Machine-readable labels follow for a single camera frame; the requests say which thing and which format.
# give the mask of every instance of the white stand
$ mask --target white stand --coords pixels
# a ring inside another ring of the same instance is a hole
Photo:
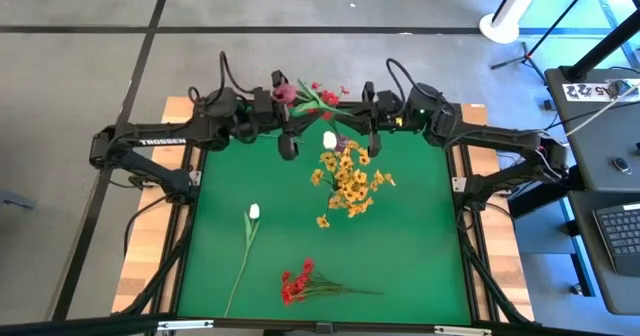
[[[480,32],[497,43],[511,43],[518,39],[518,22],[533,0],[503,0],[497,15],[489,14],[480,20]]]

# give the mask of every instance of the keyboard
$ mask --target keyboard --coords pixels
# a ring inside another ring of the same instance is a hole
[[[640,277],[640,203],[593,212],[616,273]]]

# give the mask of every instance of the green surface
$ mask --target green surface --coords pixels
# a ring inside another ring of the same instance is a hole
[[[393,174],[366,214],[347,218],[330,210],[331,227],[316,217],[326,209],[327,187],[310,176],[323,152],[327,124],[316,122],[302,137],[300,155],[284,161],[277,140],[232,142],[209,153],[178,314],[222,317],[244,255],[243,213],[258,203],[261,223],[228,317],[416,324],[470,323],[450,181],[442,150],[420,135],[382,134],[383,149],[366,169]],[[366,137],[356,137],[366,147]],[[327,278],[382,292],[309,299],[284,306],[280,277],[315,260]]]

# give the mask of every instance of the metal bracket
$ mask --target metal bracket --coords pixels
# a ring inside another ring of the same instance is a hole
[[[467,185],[466,177],[452,177],[451,178],[451,187],[453,187],[453,192],[464,192],[464,188]]]
[[[189,177],[191,178],[191,183],[193,184],[193,186],[200,186],[202,171],[191,171],[189,172]]]
[[[194,330],[202,328],[213,328],[213,320],[158,322],[158,331]]]
[[[333,333],[333,324],[331,322],[316,322],[316,333],[319,333],[319,334]]]
[[[451,336],[491,336],[491,330],[451,326],[436,326],[434,333]]]

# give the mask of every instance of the green stem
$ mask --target green stem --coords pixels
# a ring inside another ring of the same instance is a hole
[[[242,274],[244,273],[244,266],[247,264],[247,258],[249,257],[250,248],[251,248],[251,245],[247,245],[247,249],[244,252],[244,259],[242,260],[242,266],[240,267],[240,273],[238,274],[236,283],[233,285],[233,289],[231,290],[231,296],[229,296],[229,302],[227,303],[227,309],[224,311],[224,317],[227,317],[227,314],[229,314],[229,309],[231,308],[231,302],[233,301],[233,296],[236,293],[236,289],[238,288],[238,284],[240,283],[240,279],[242,278]]]

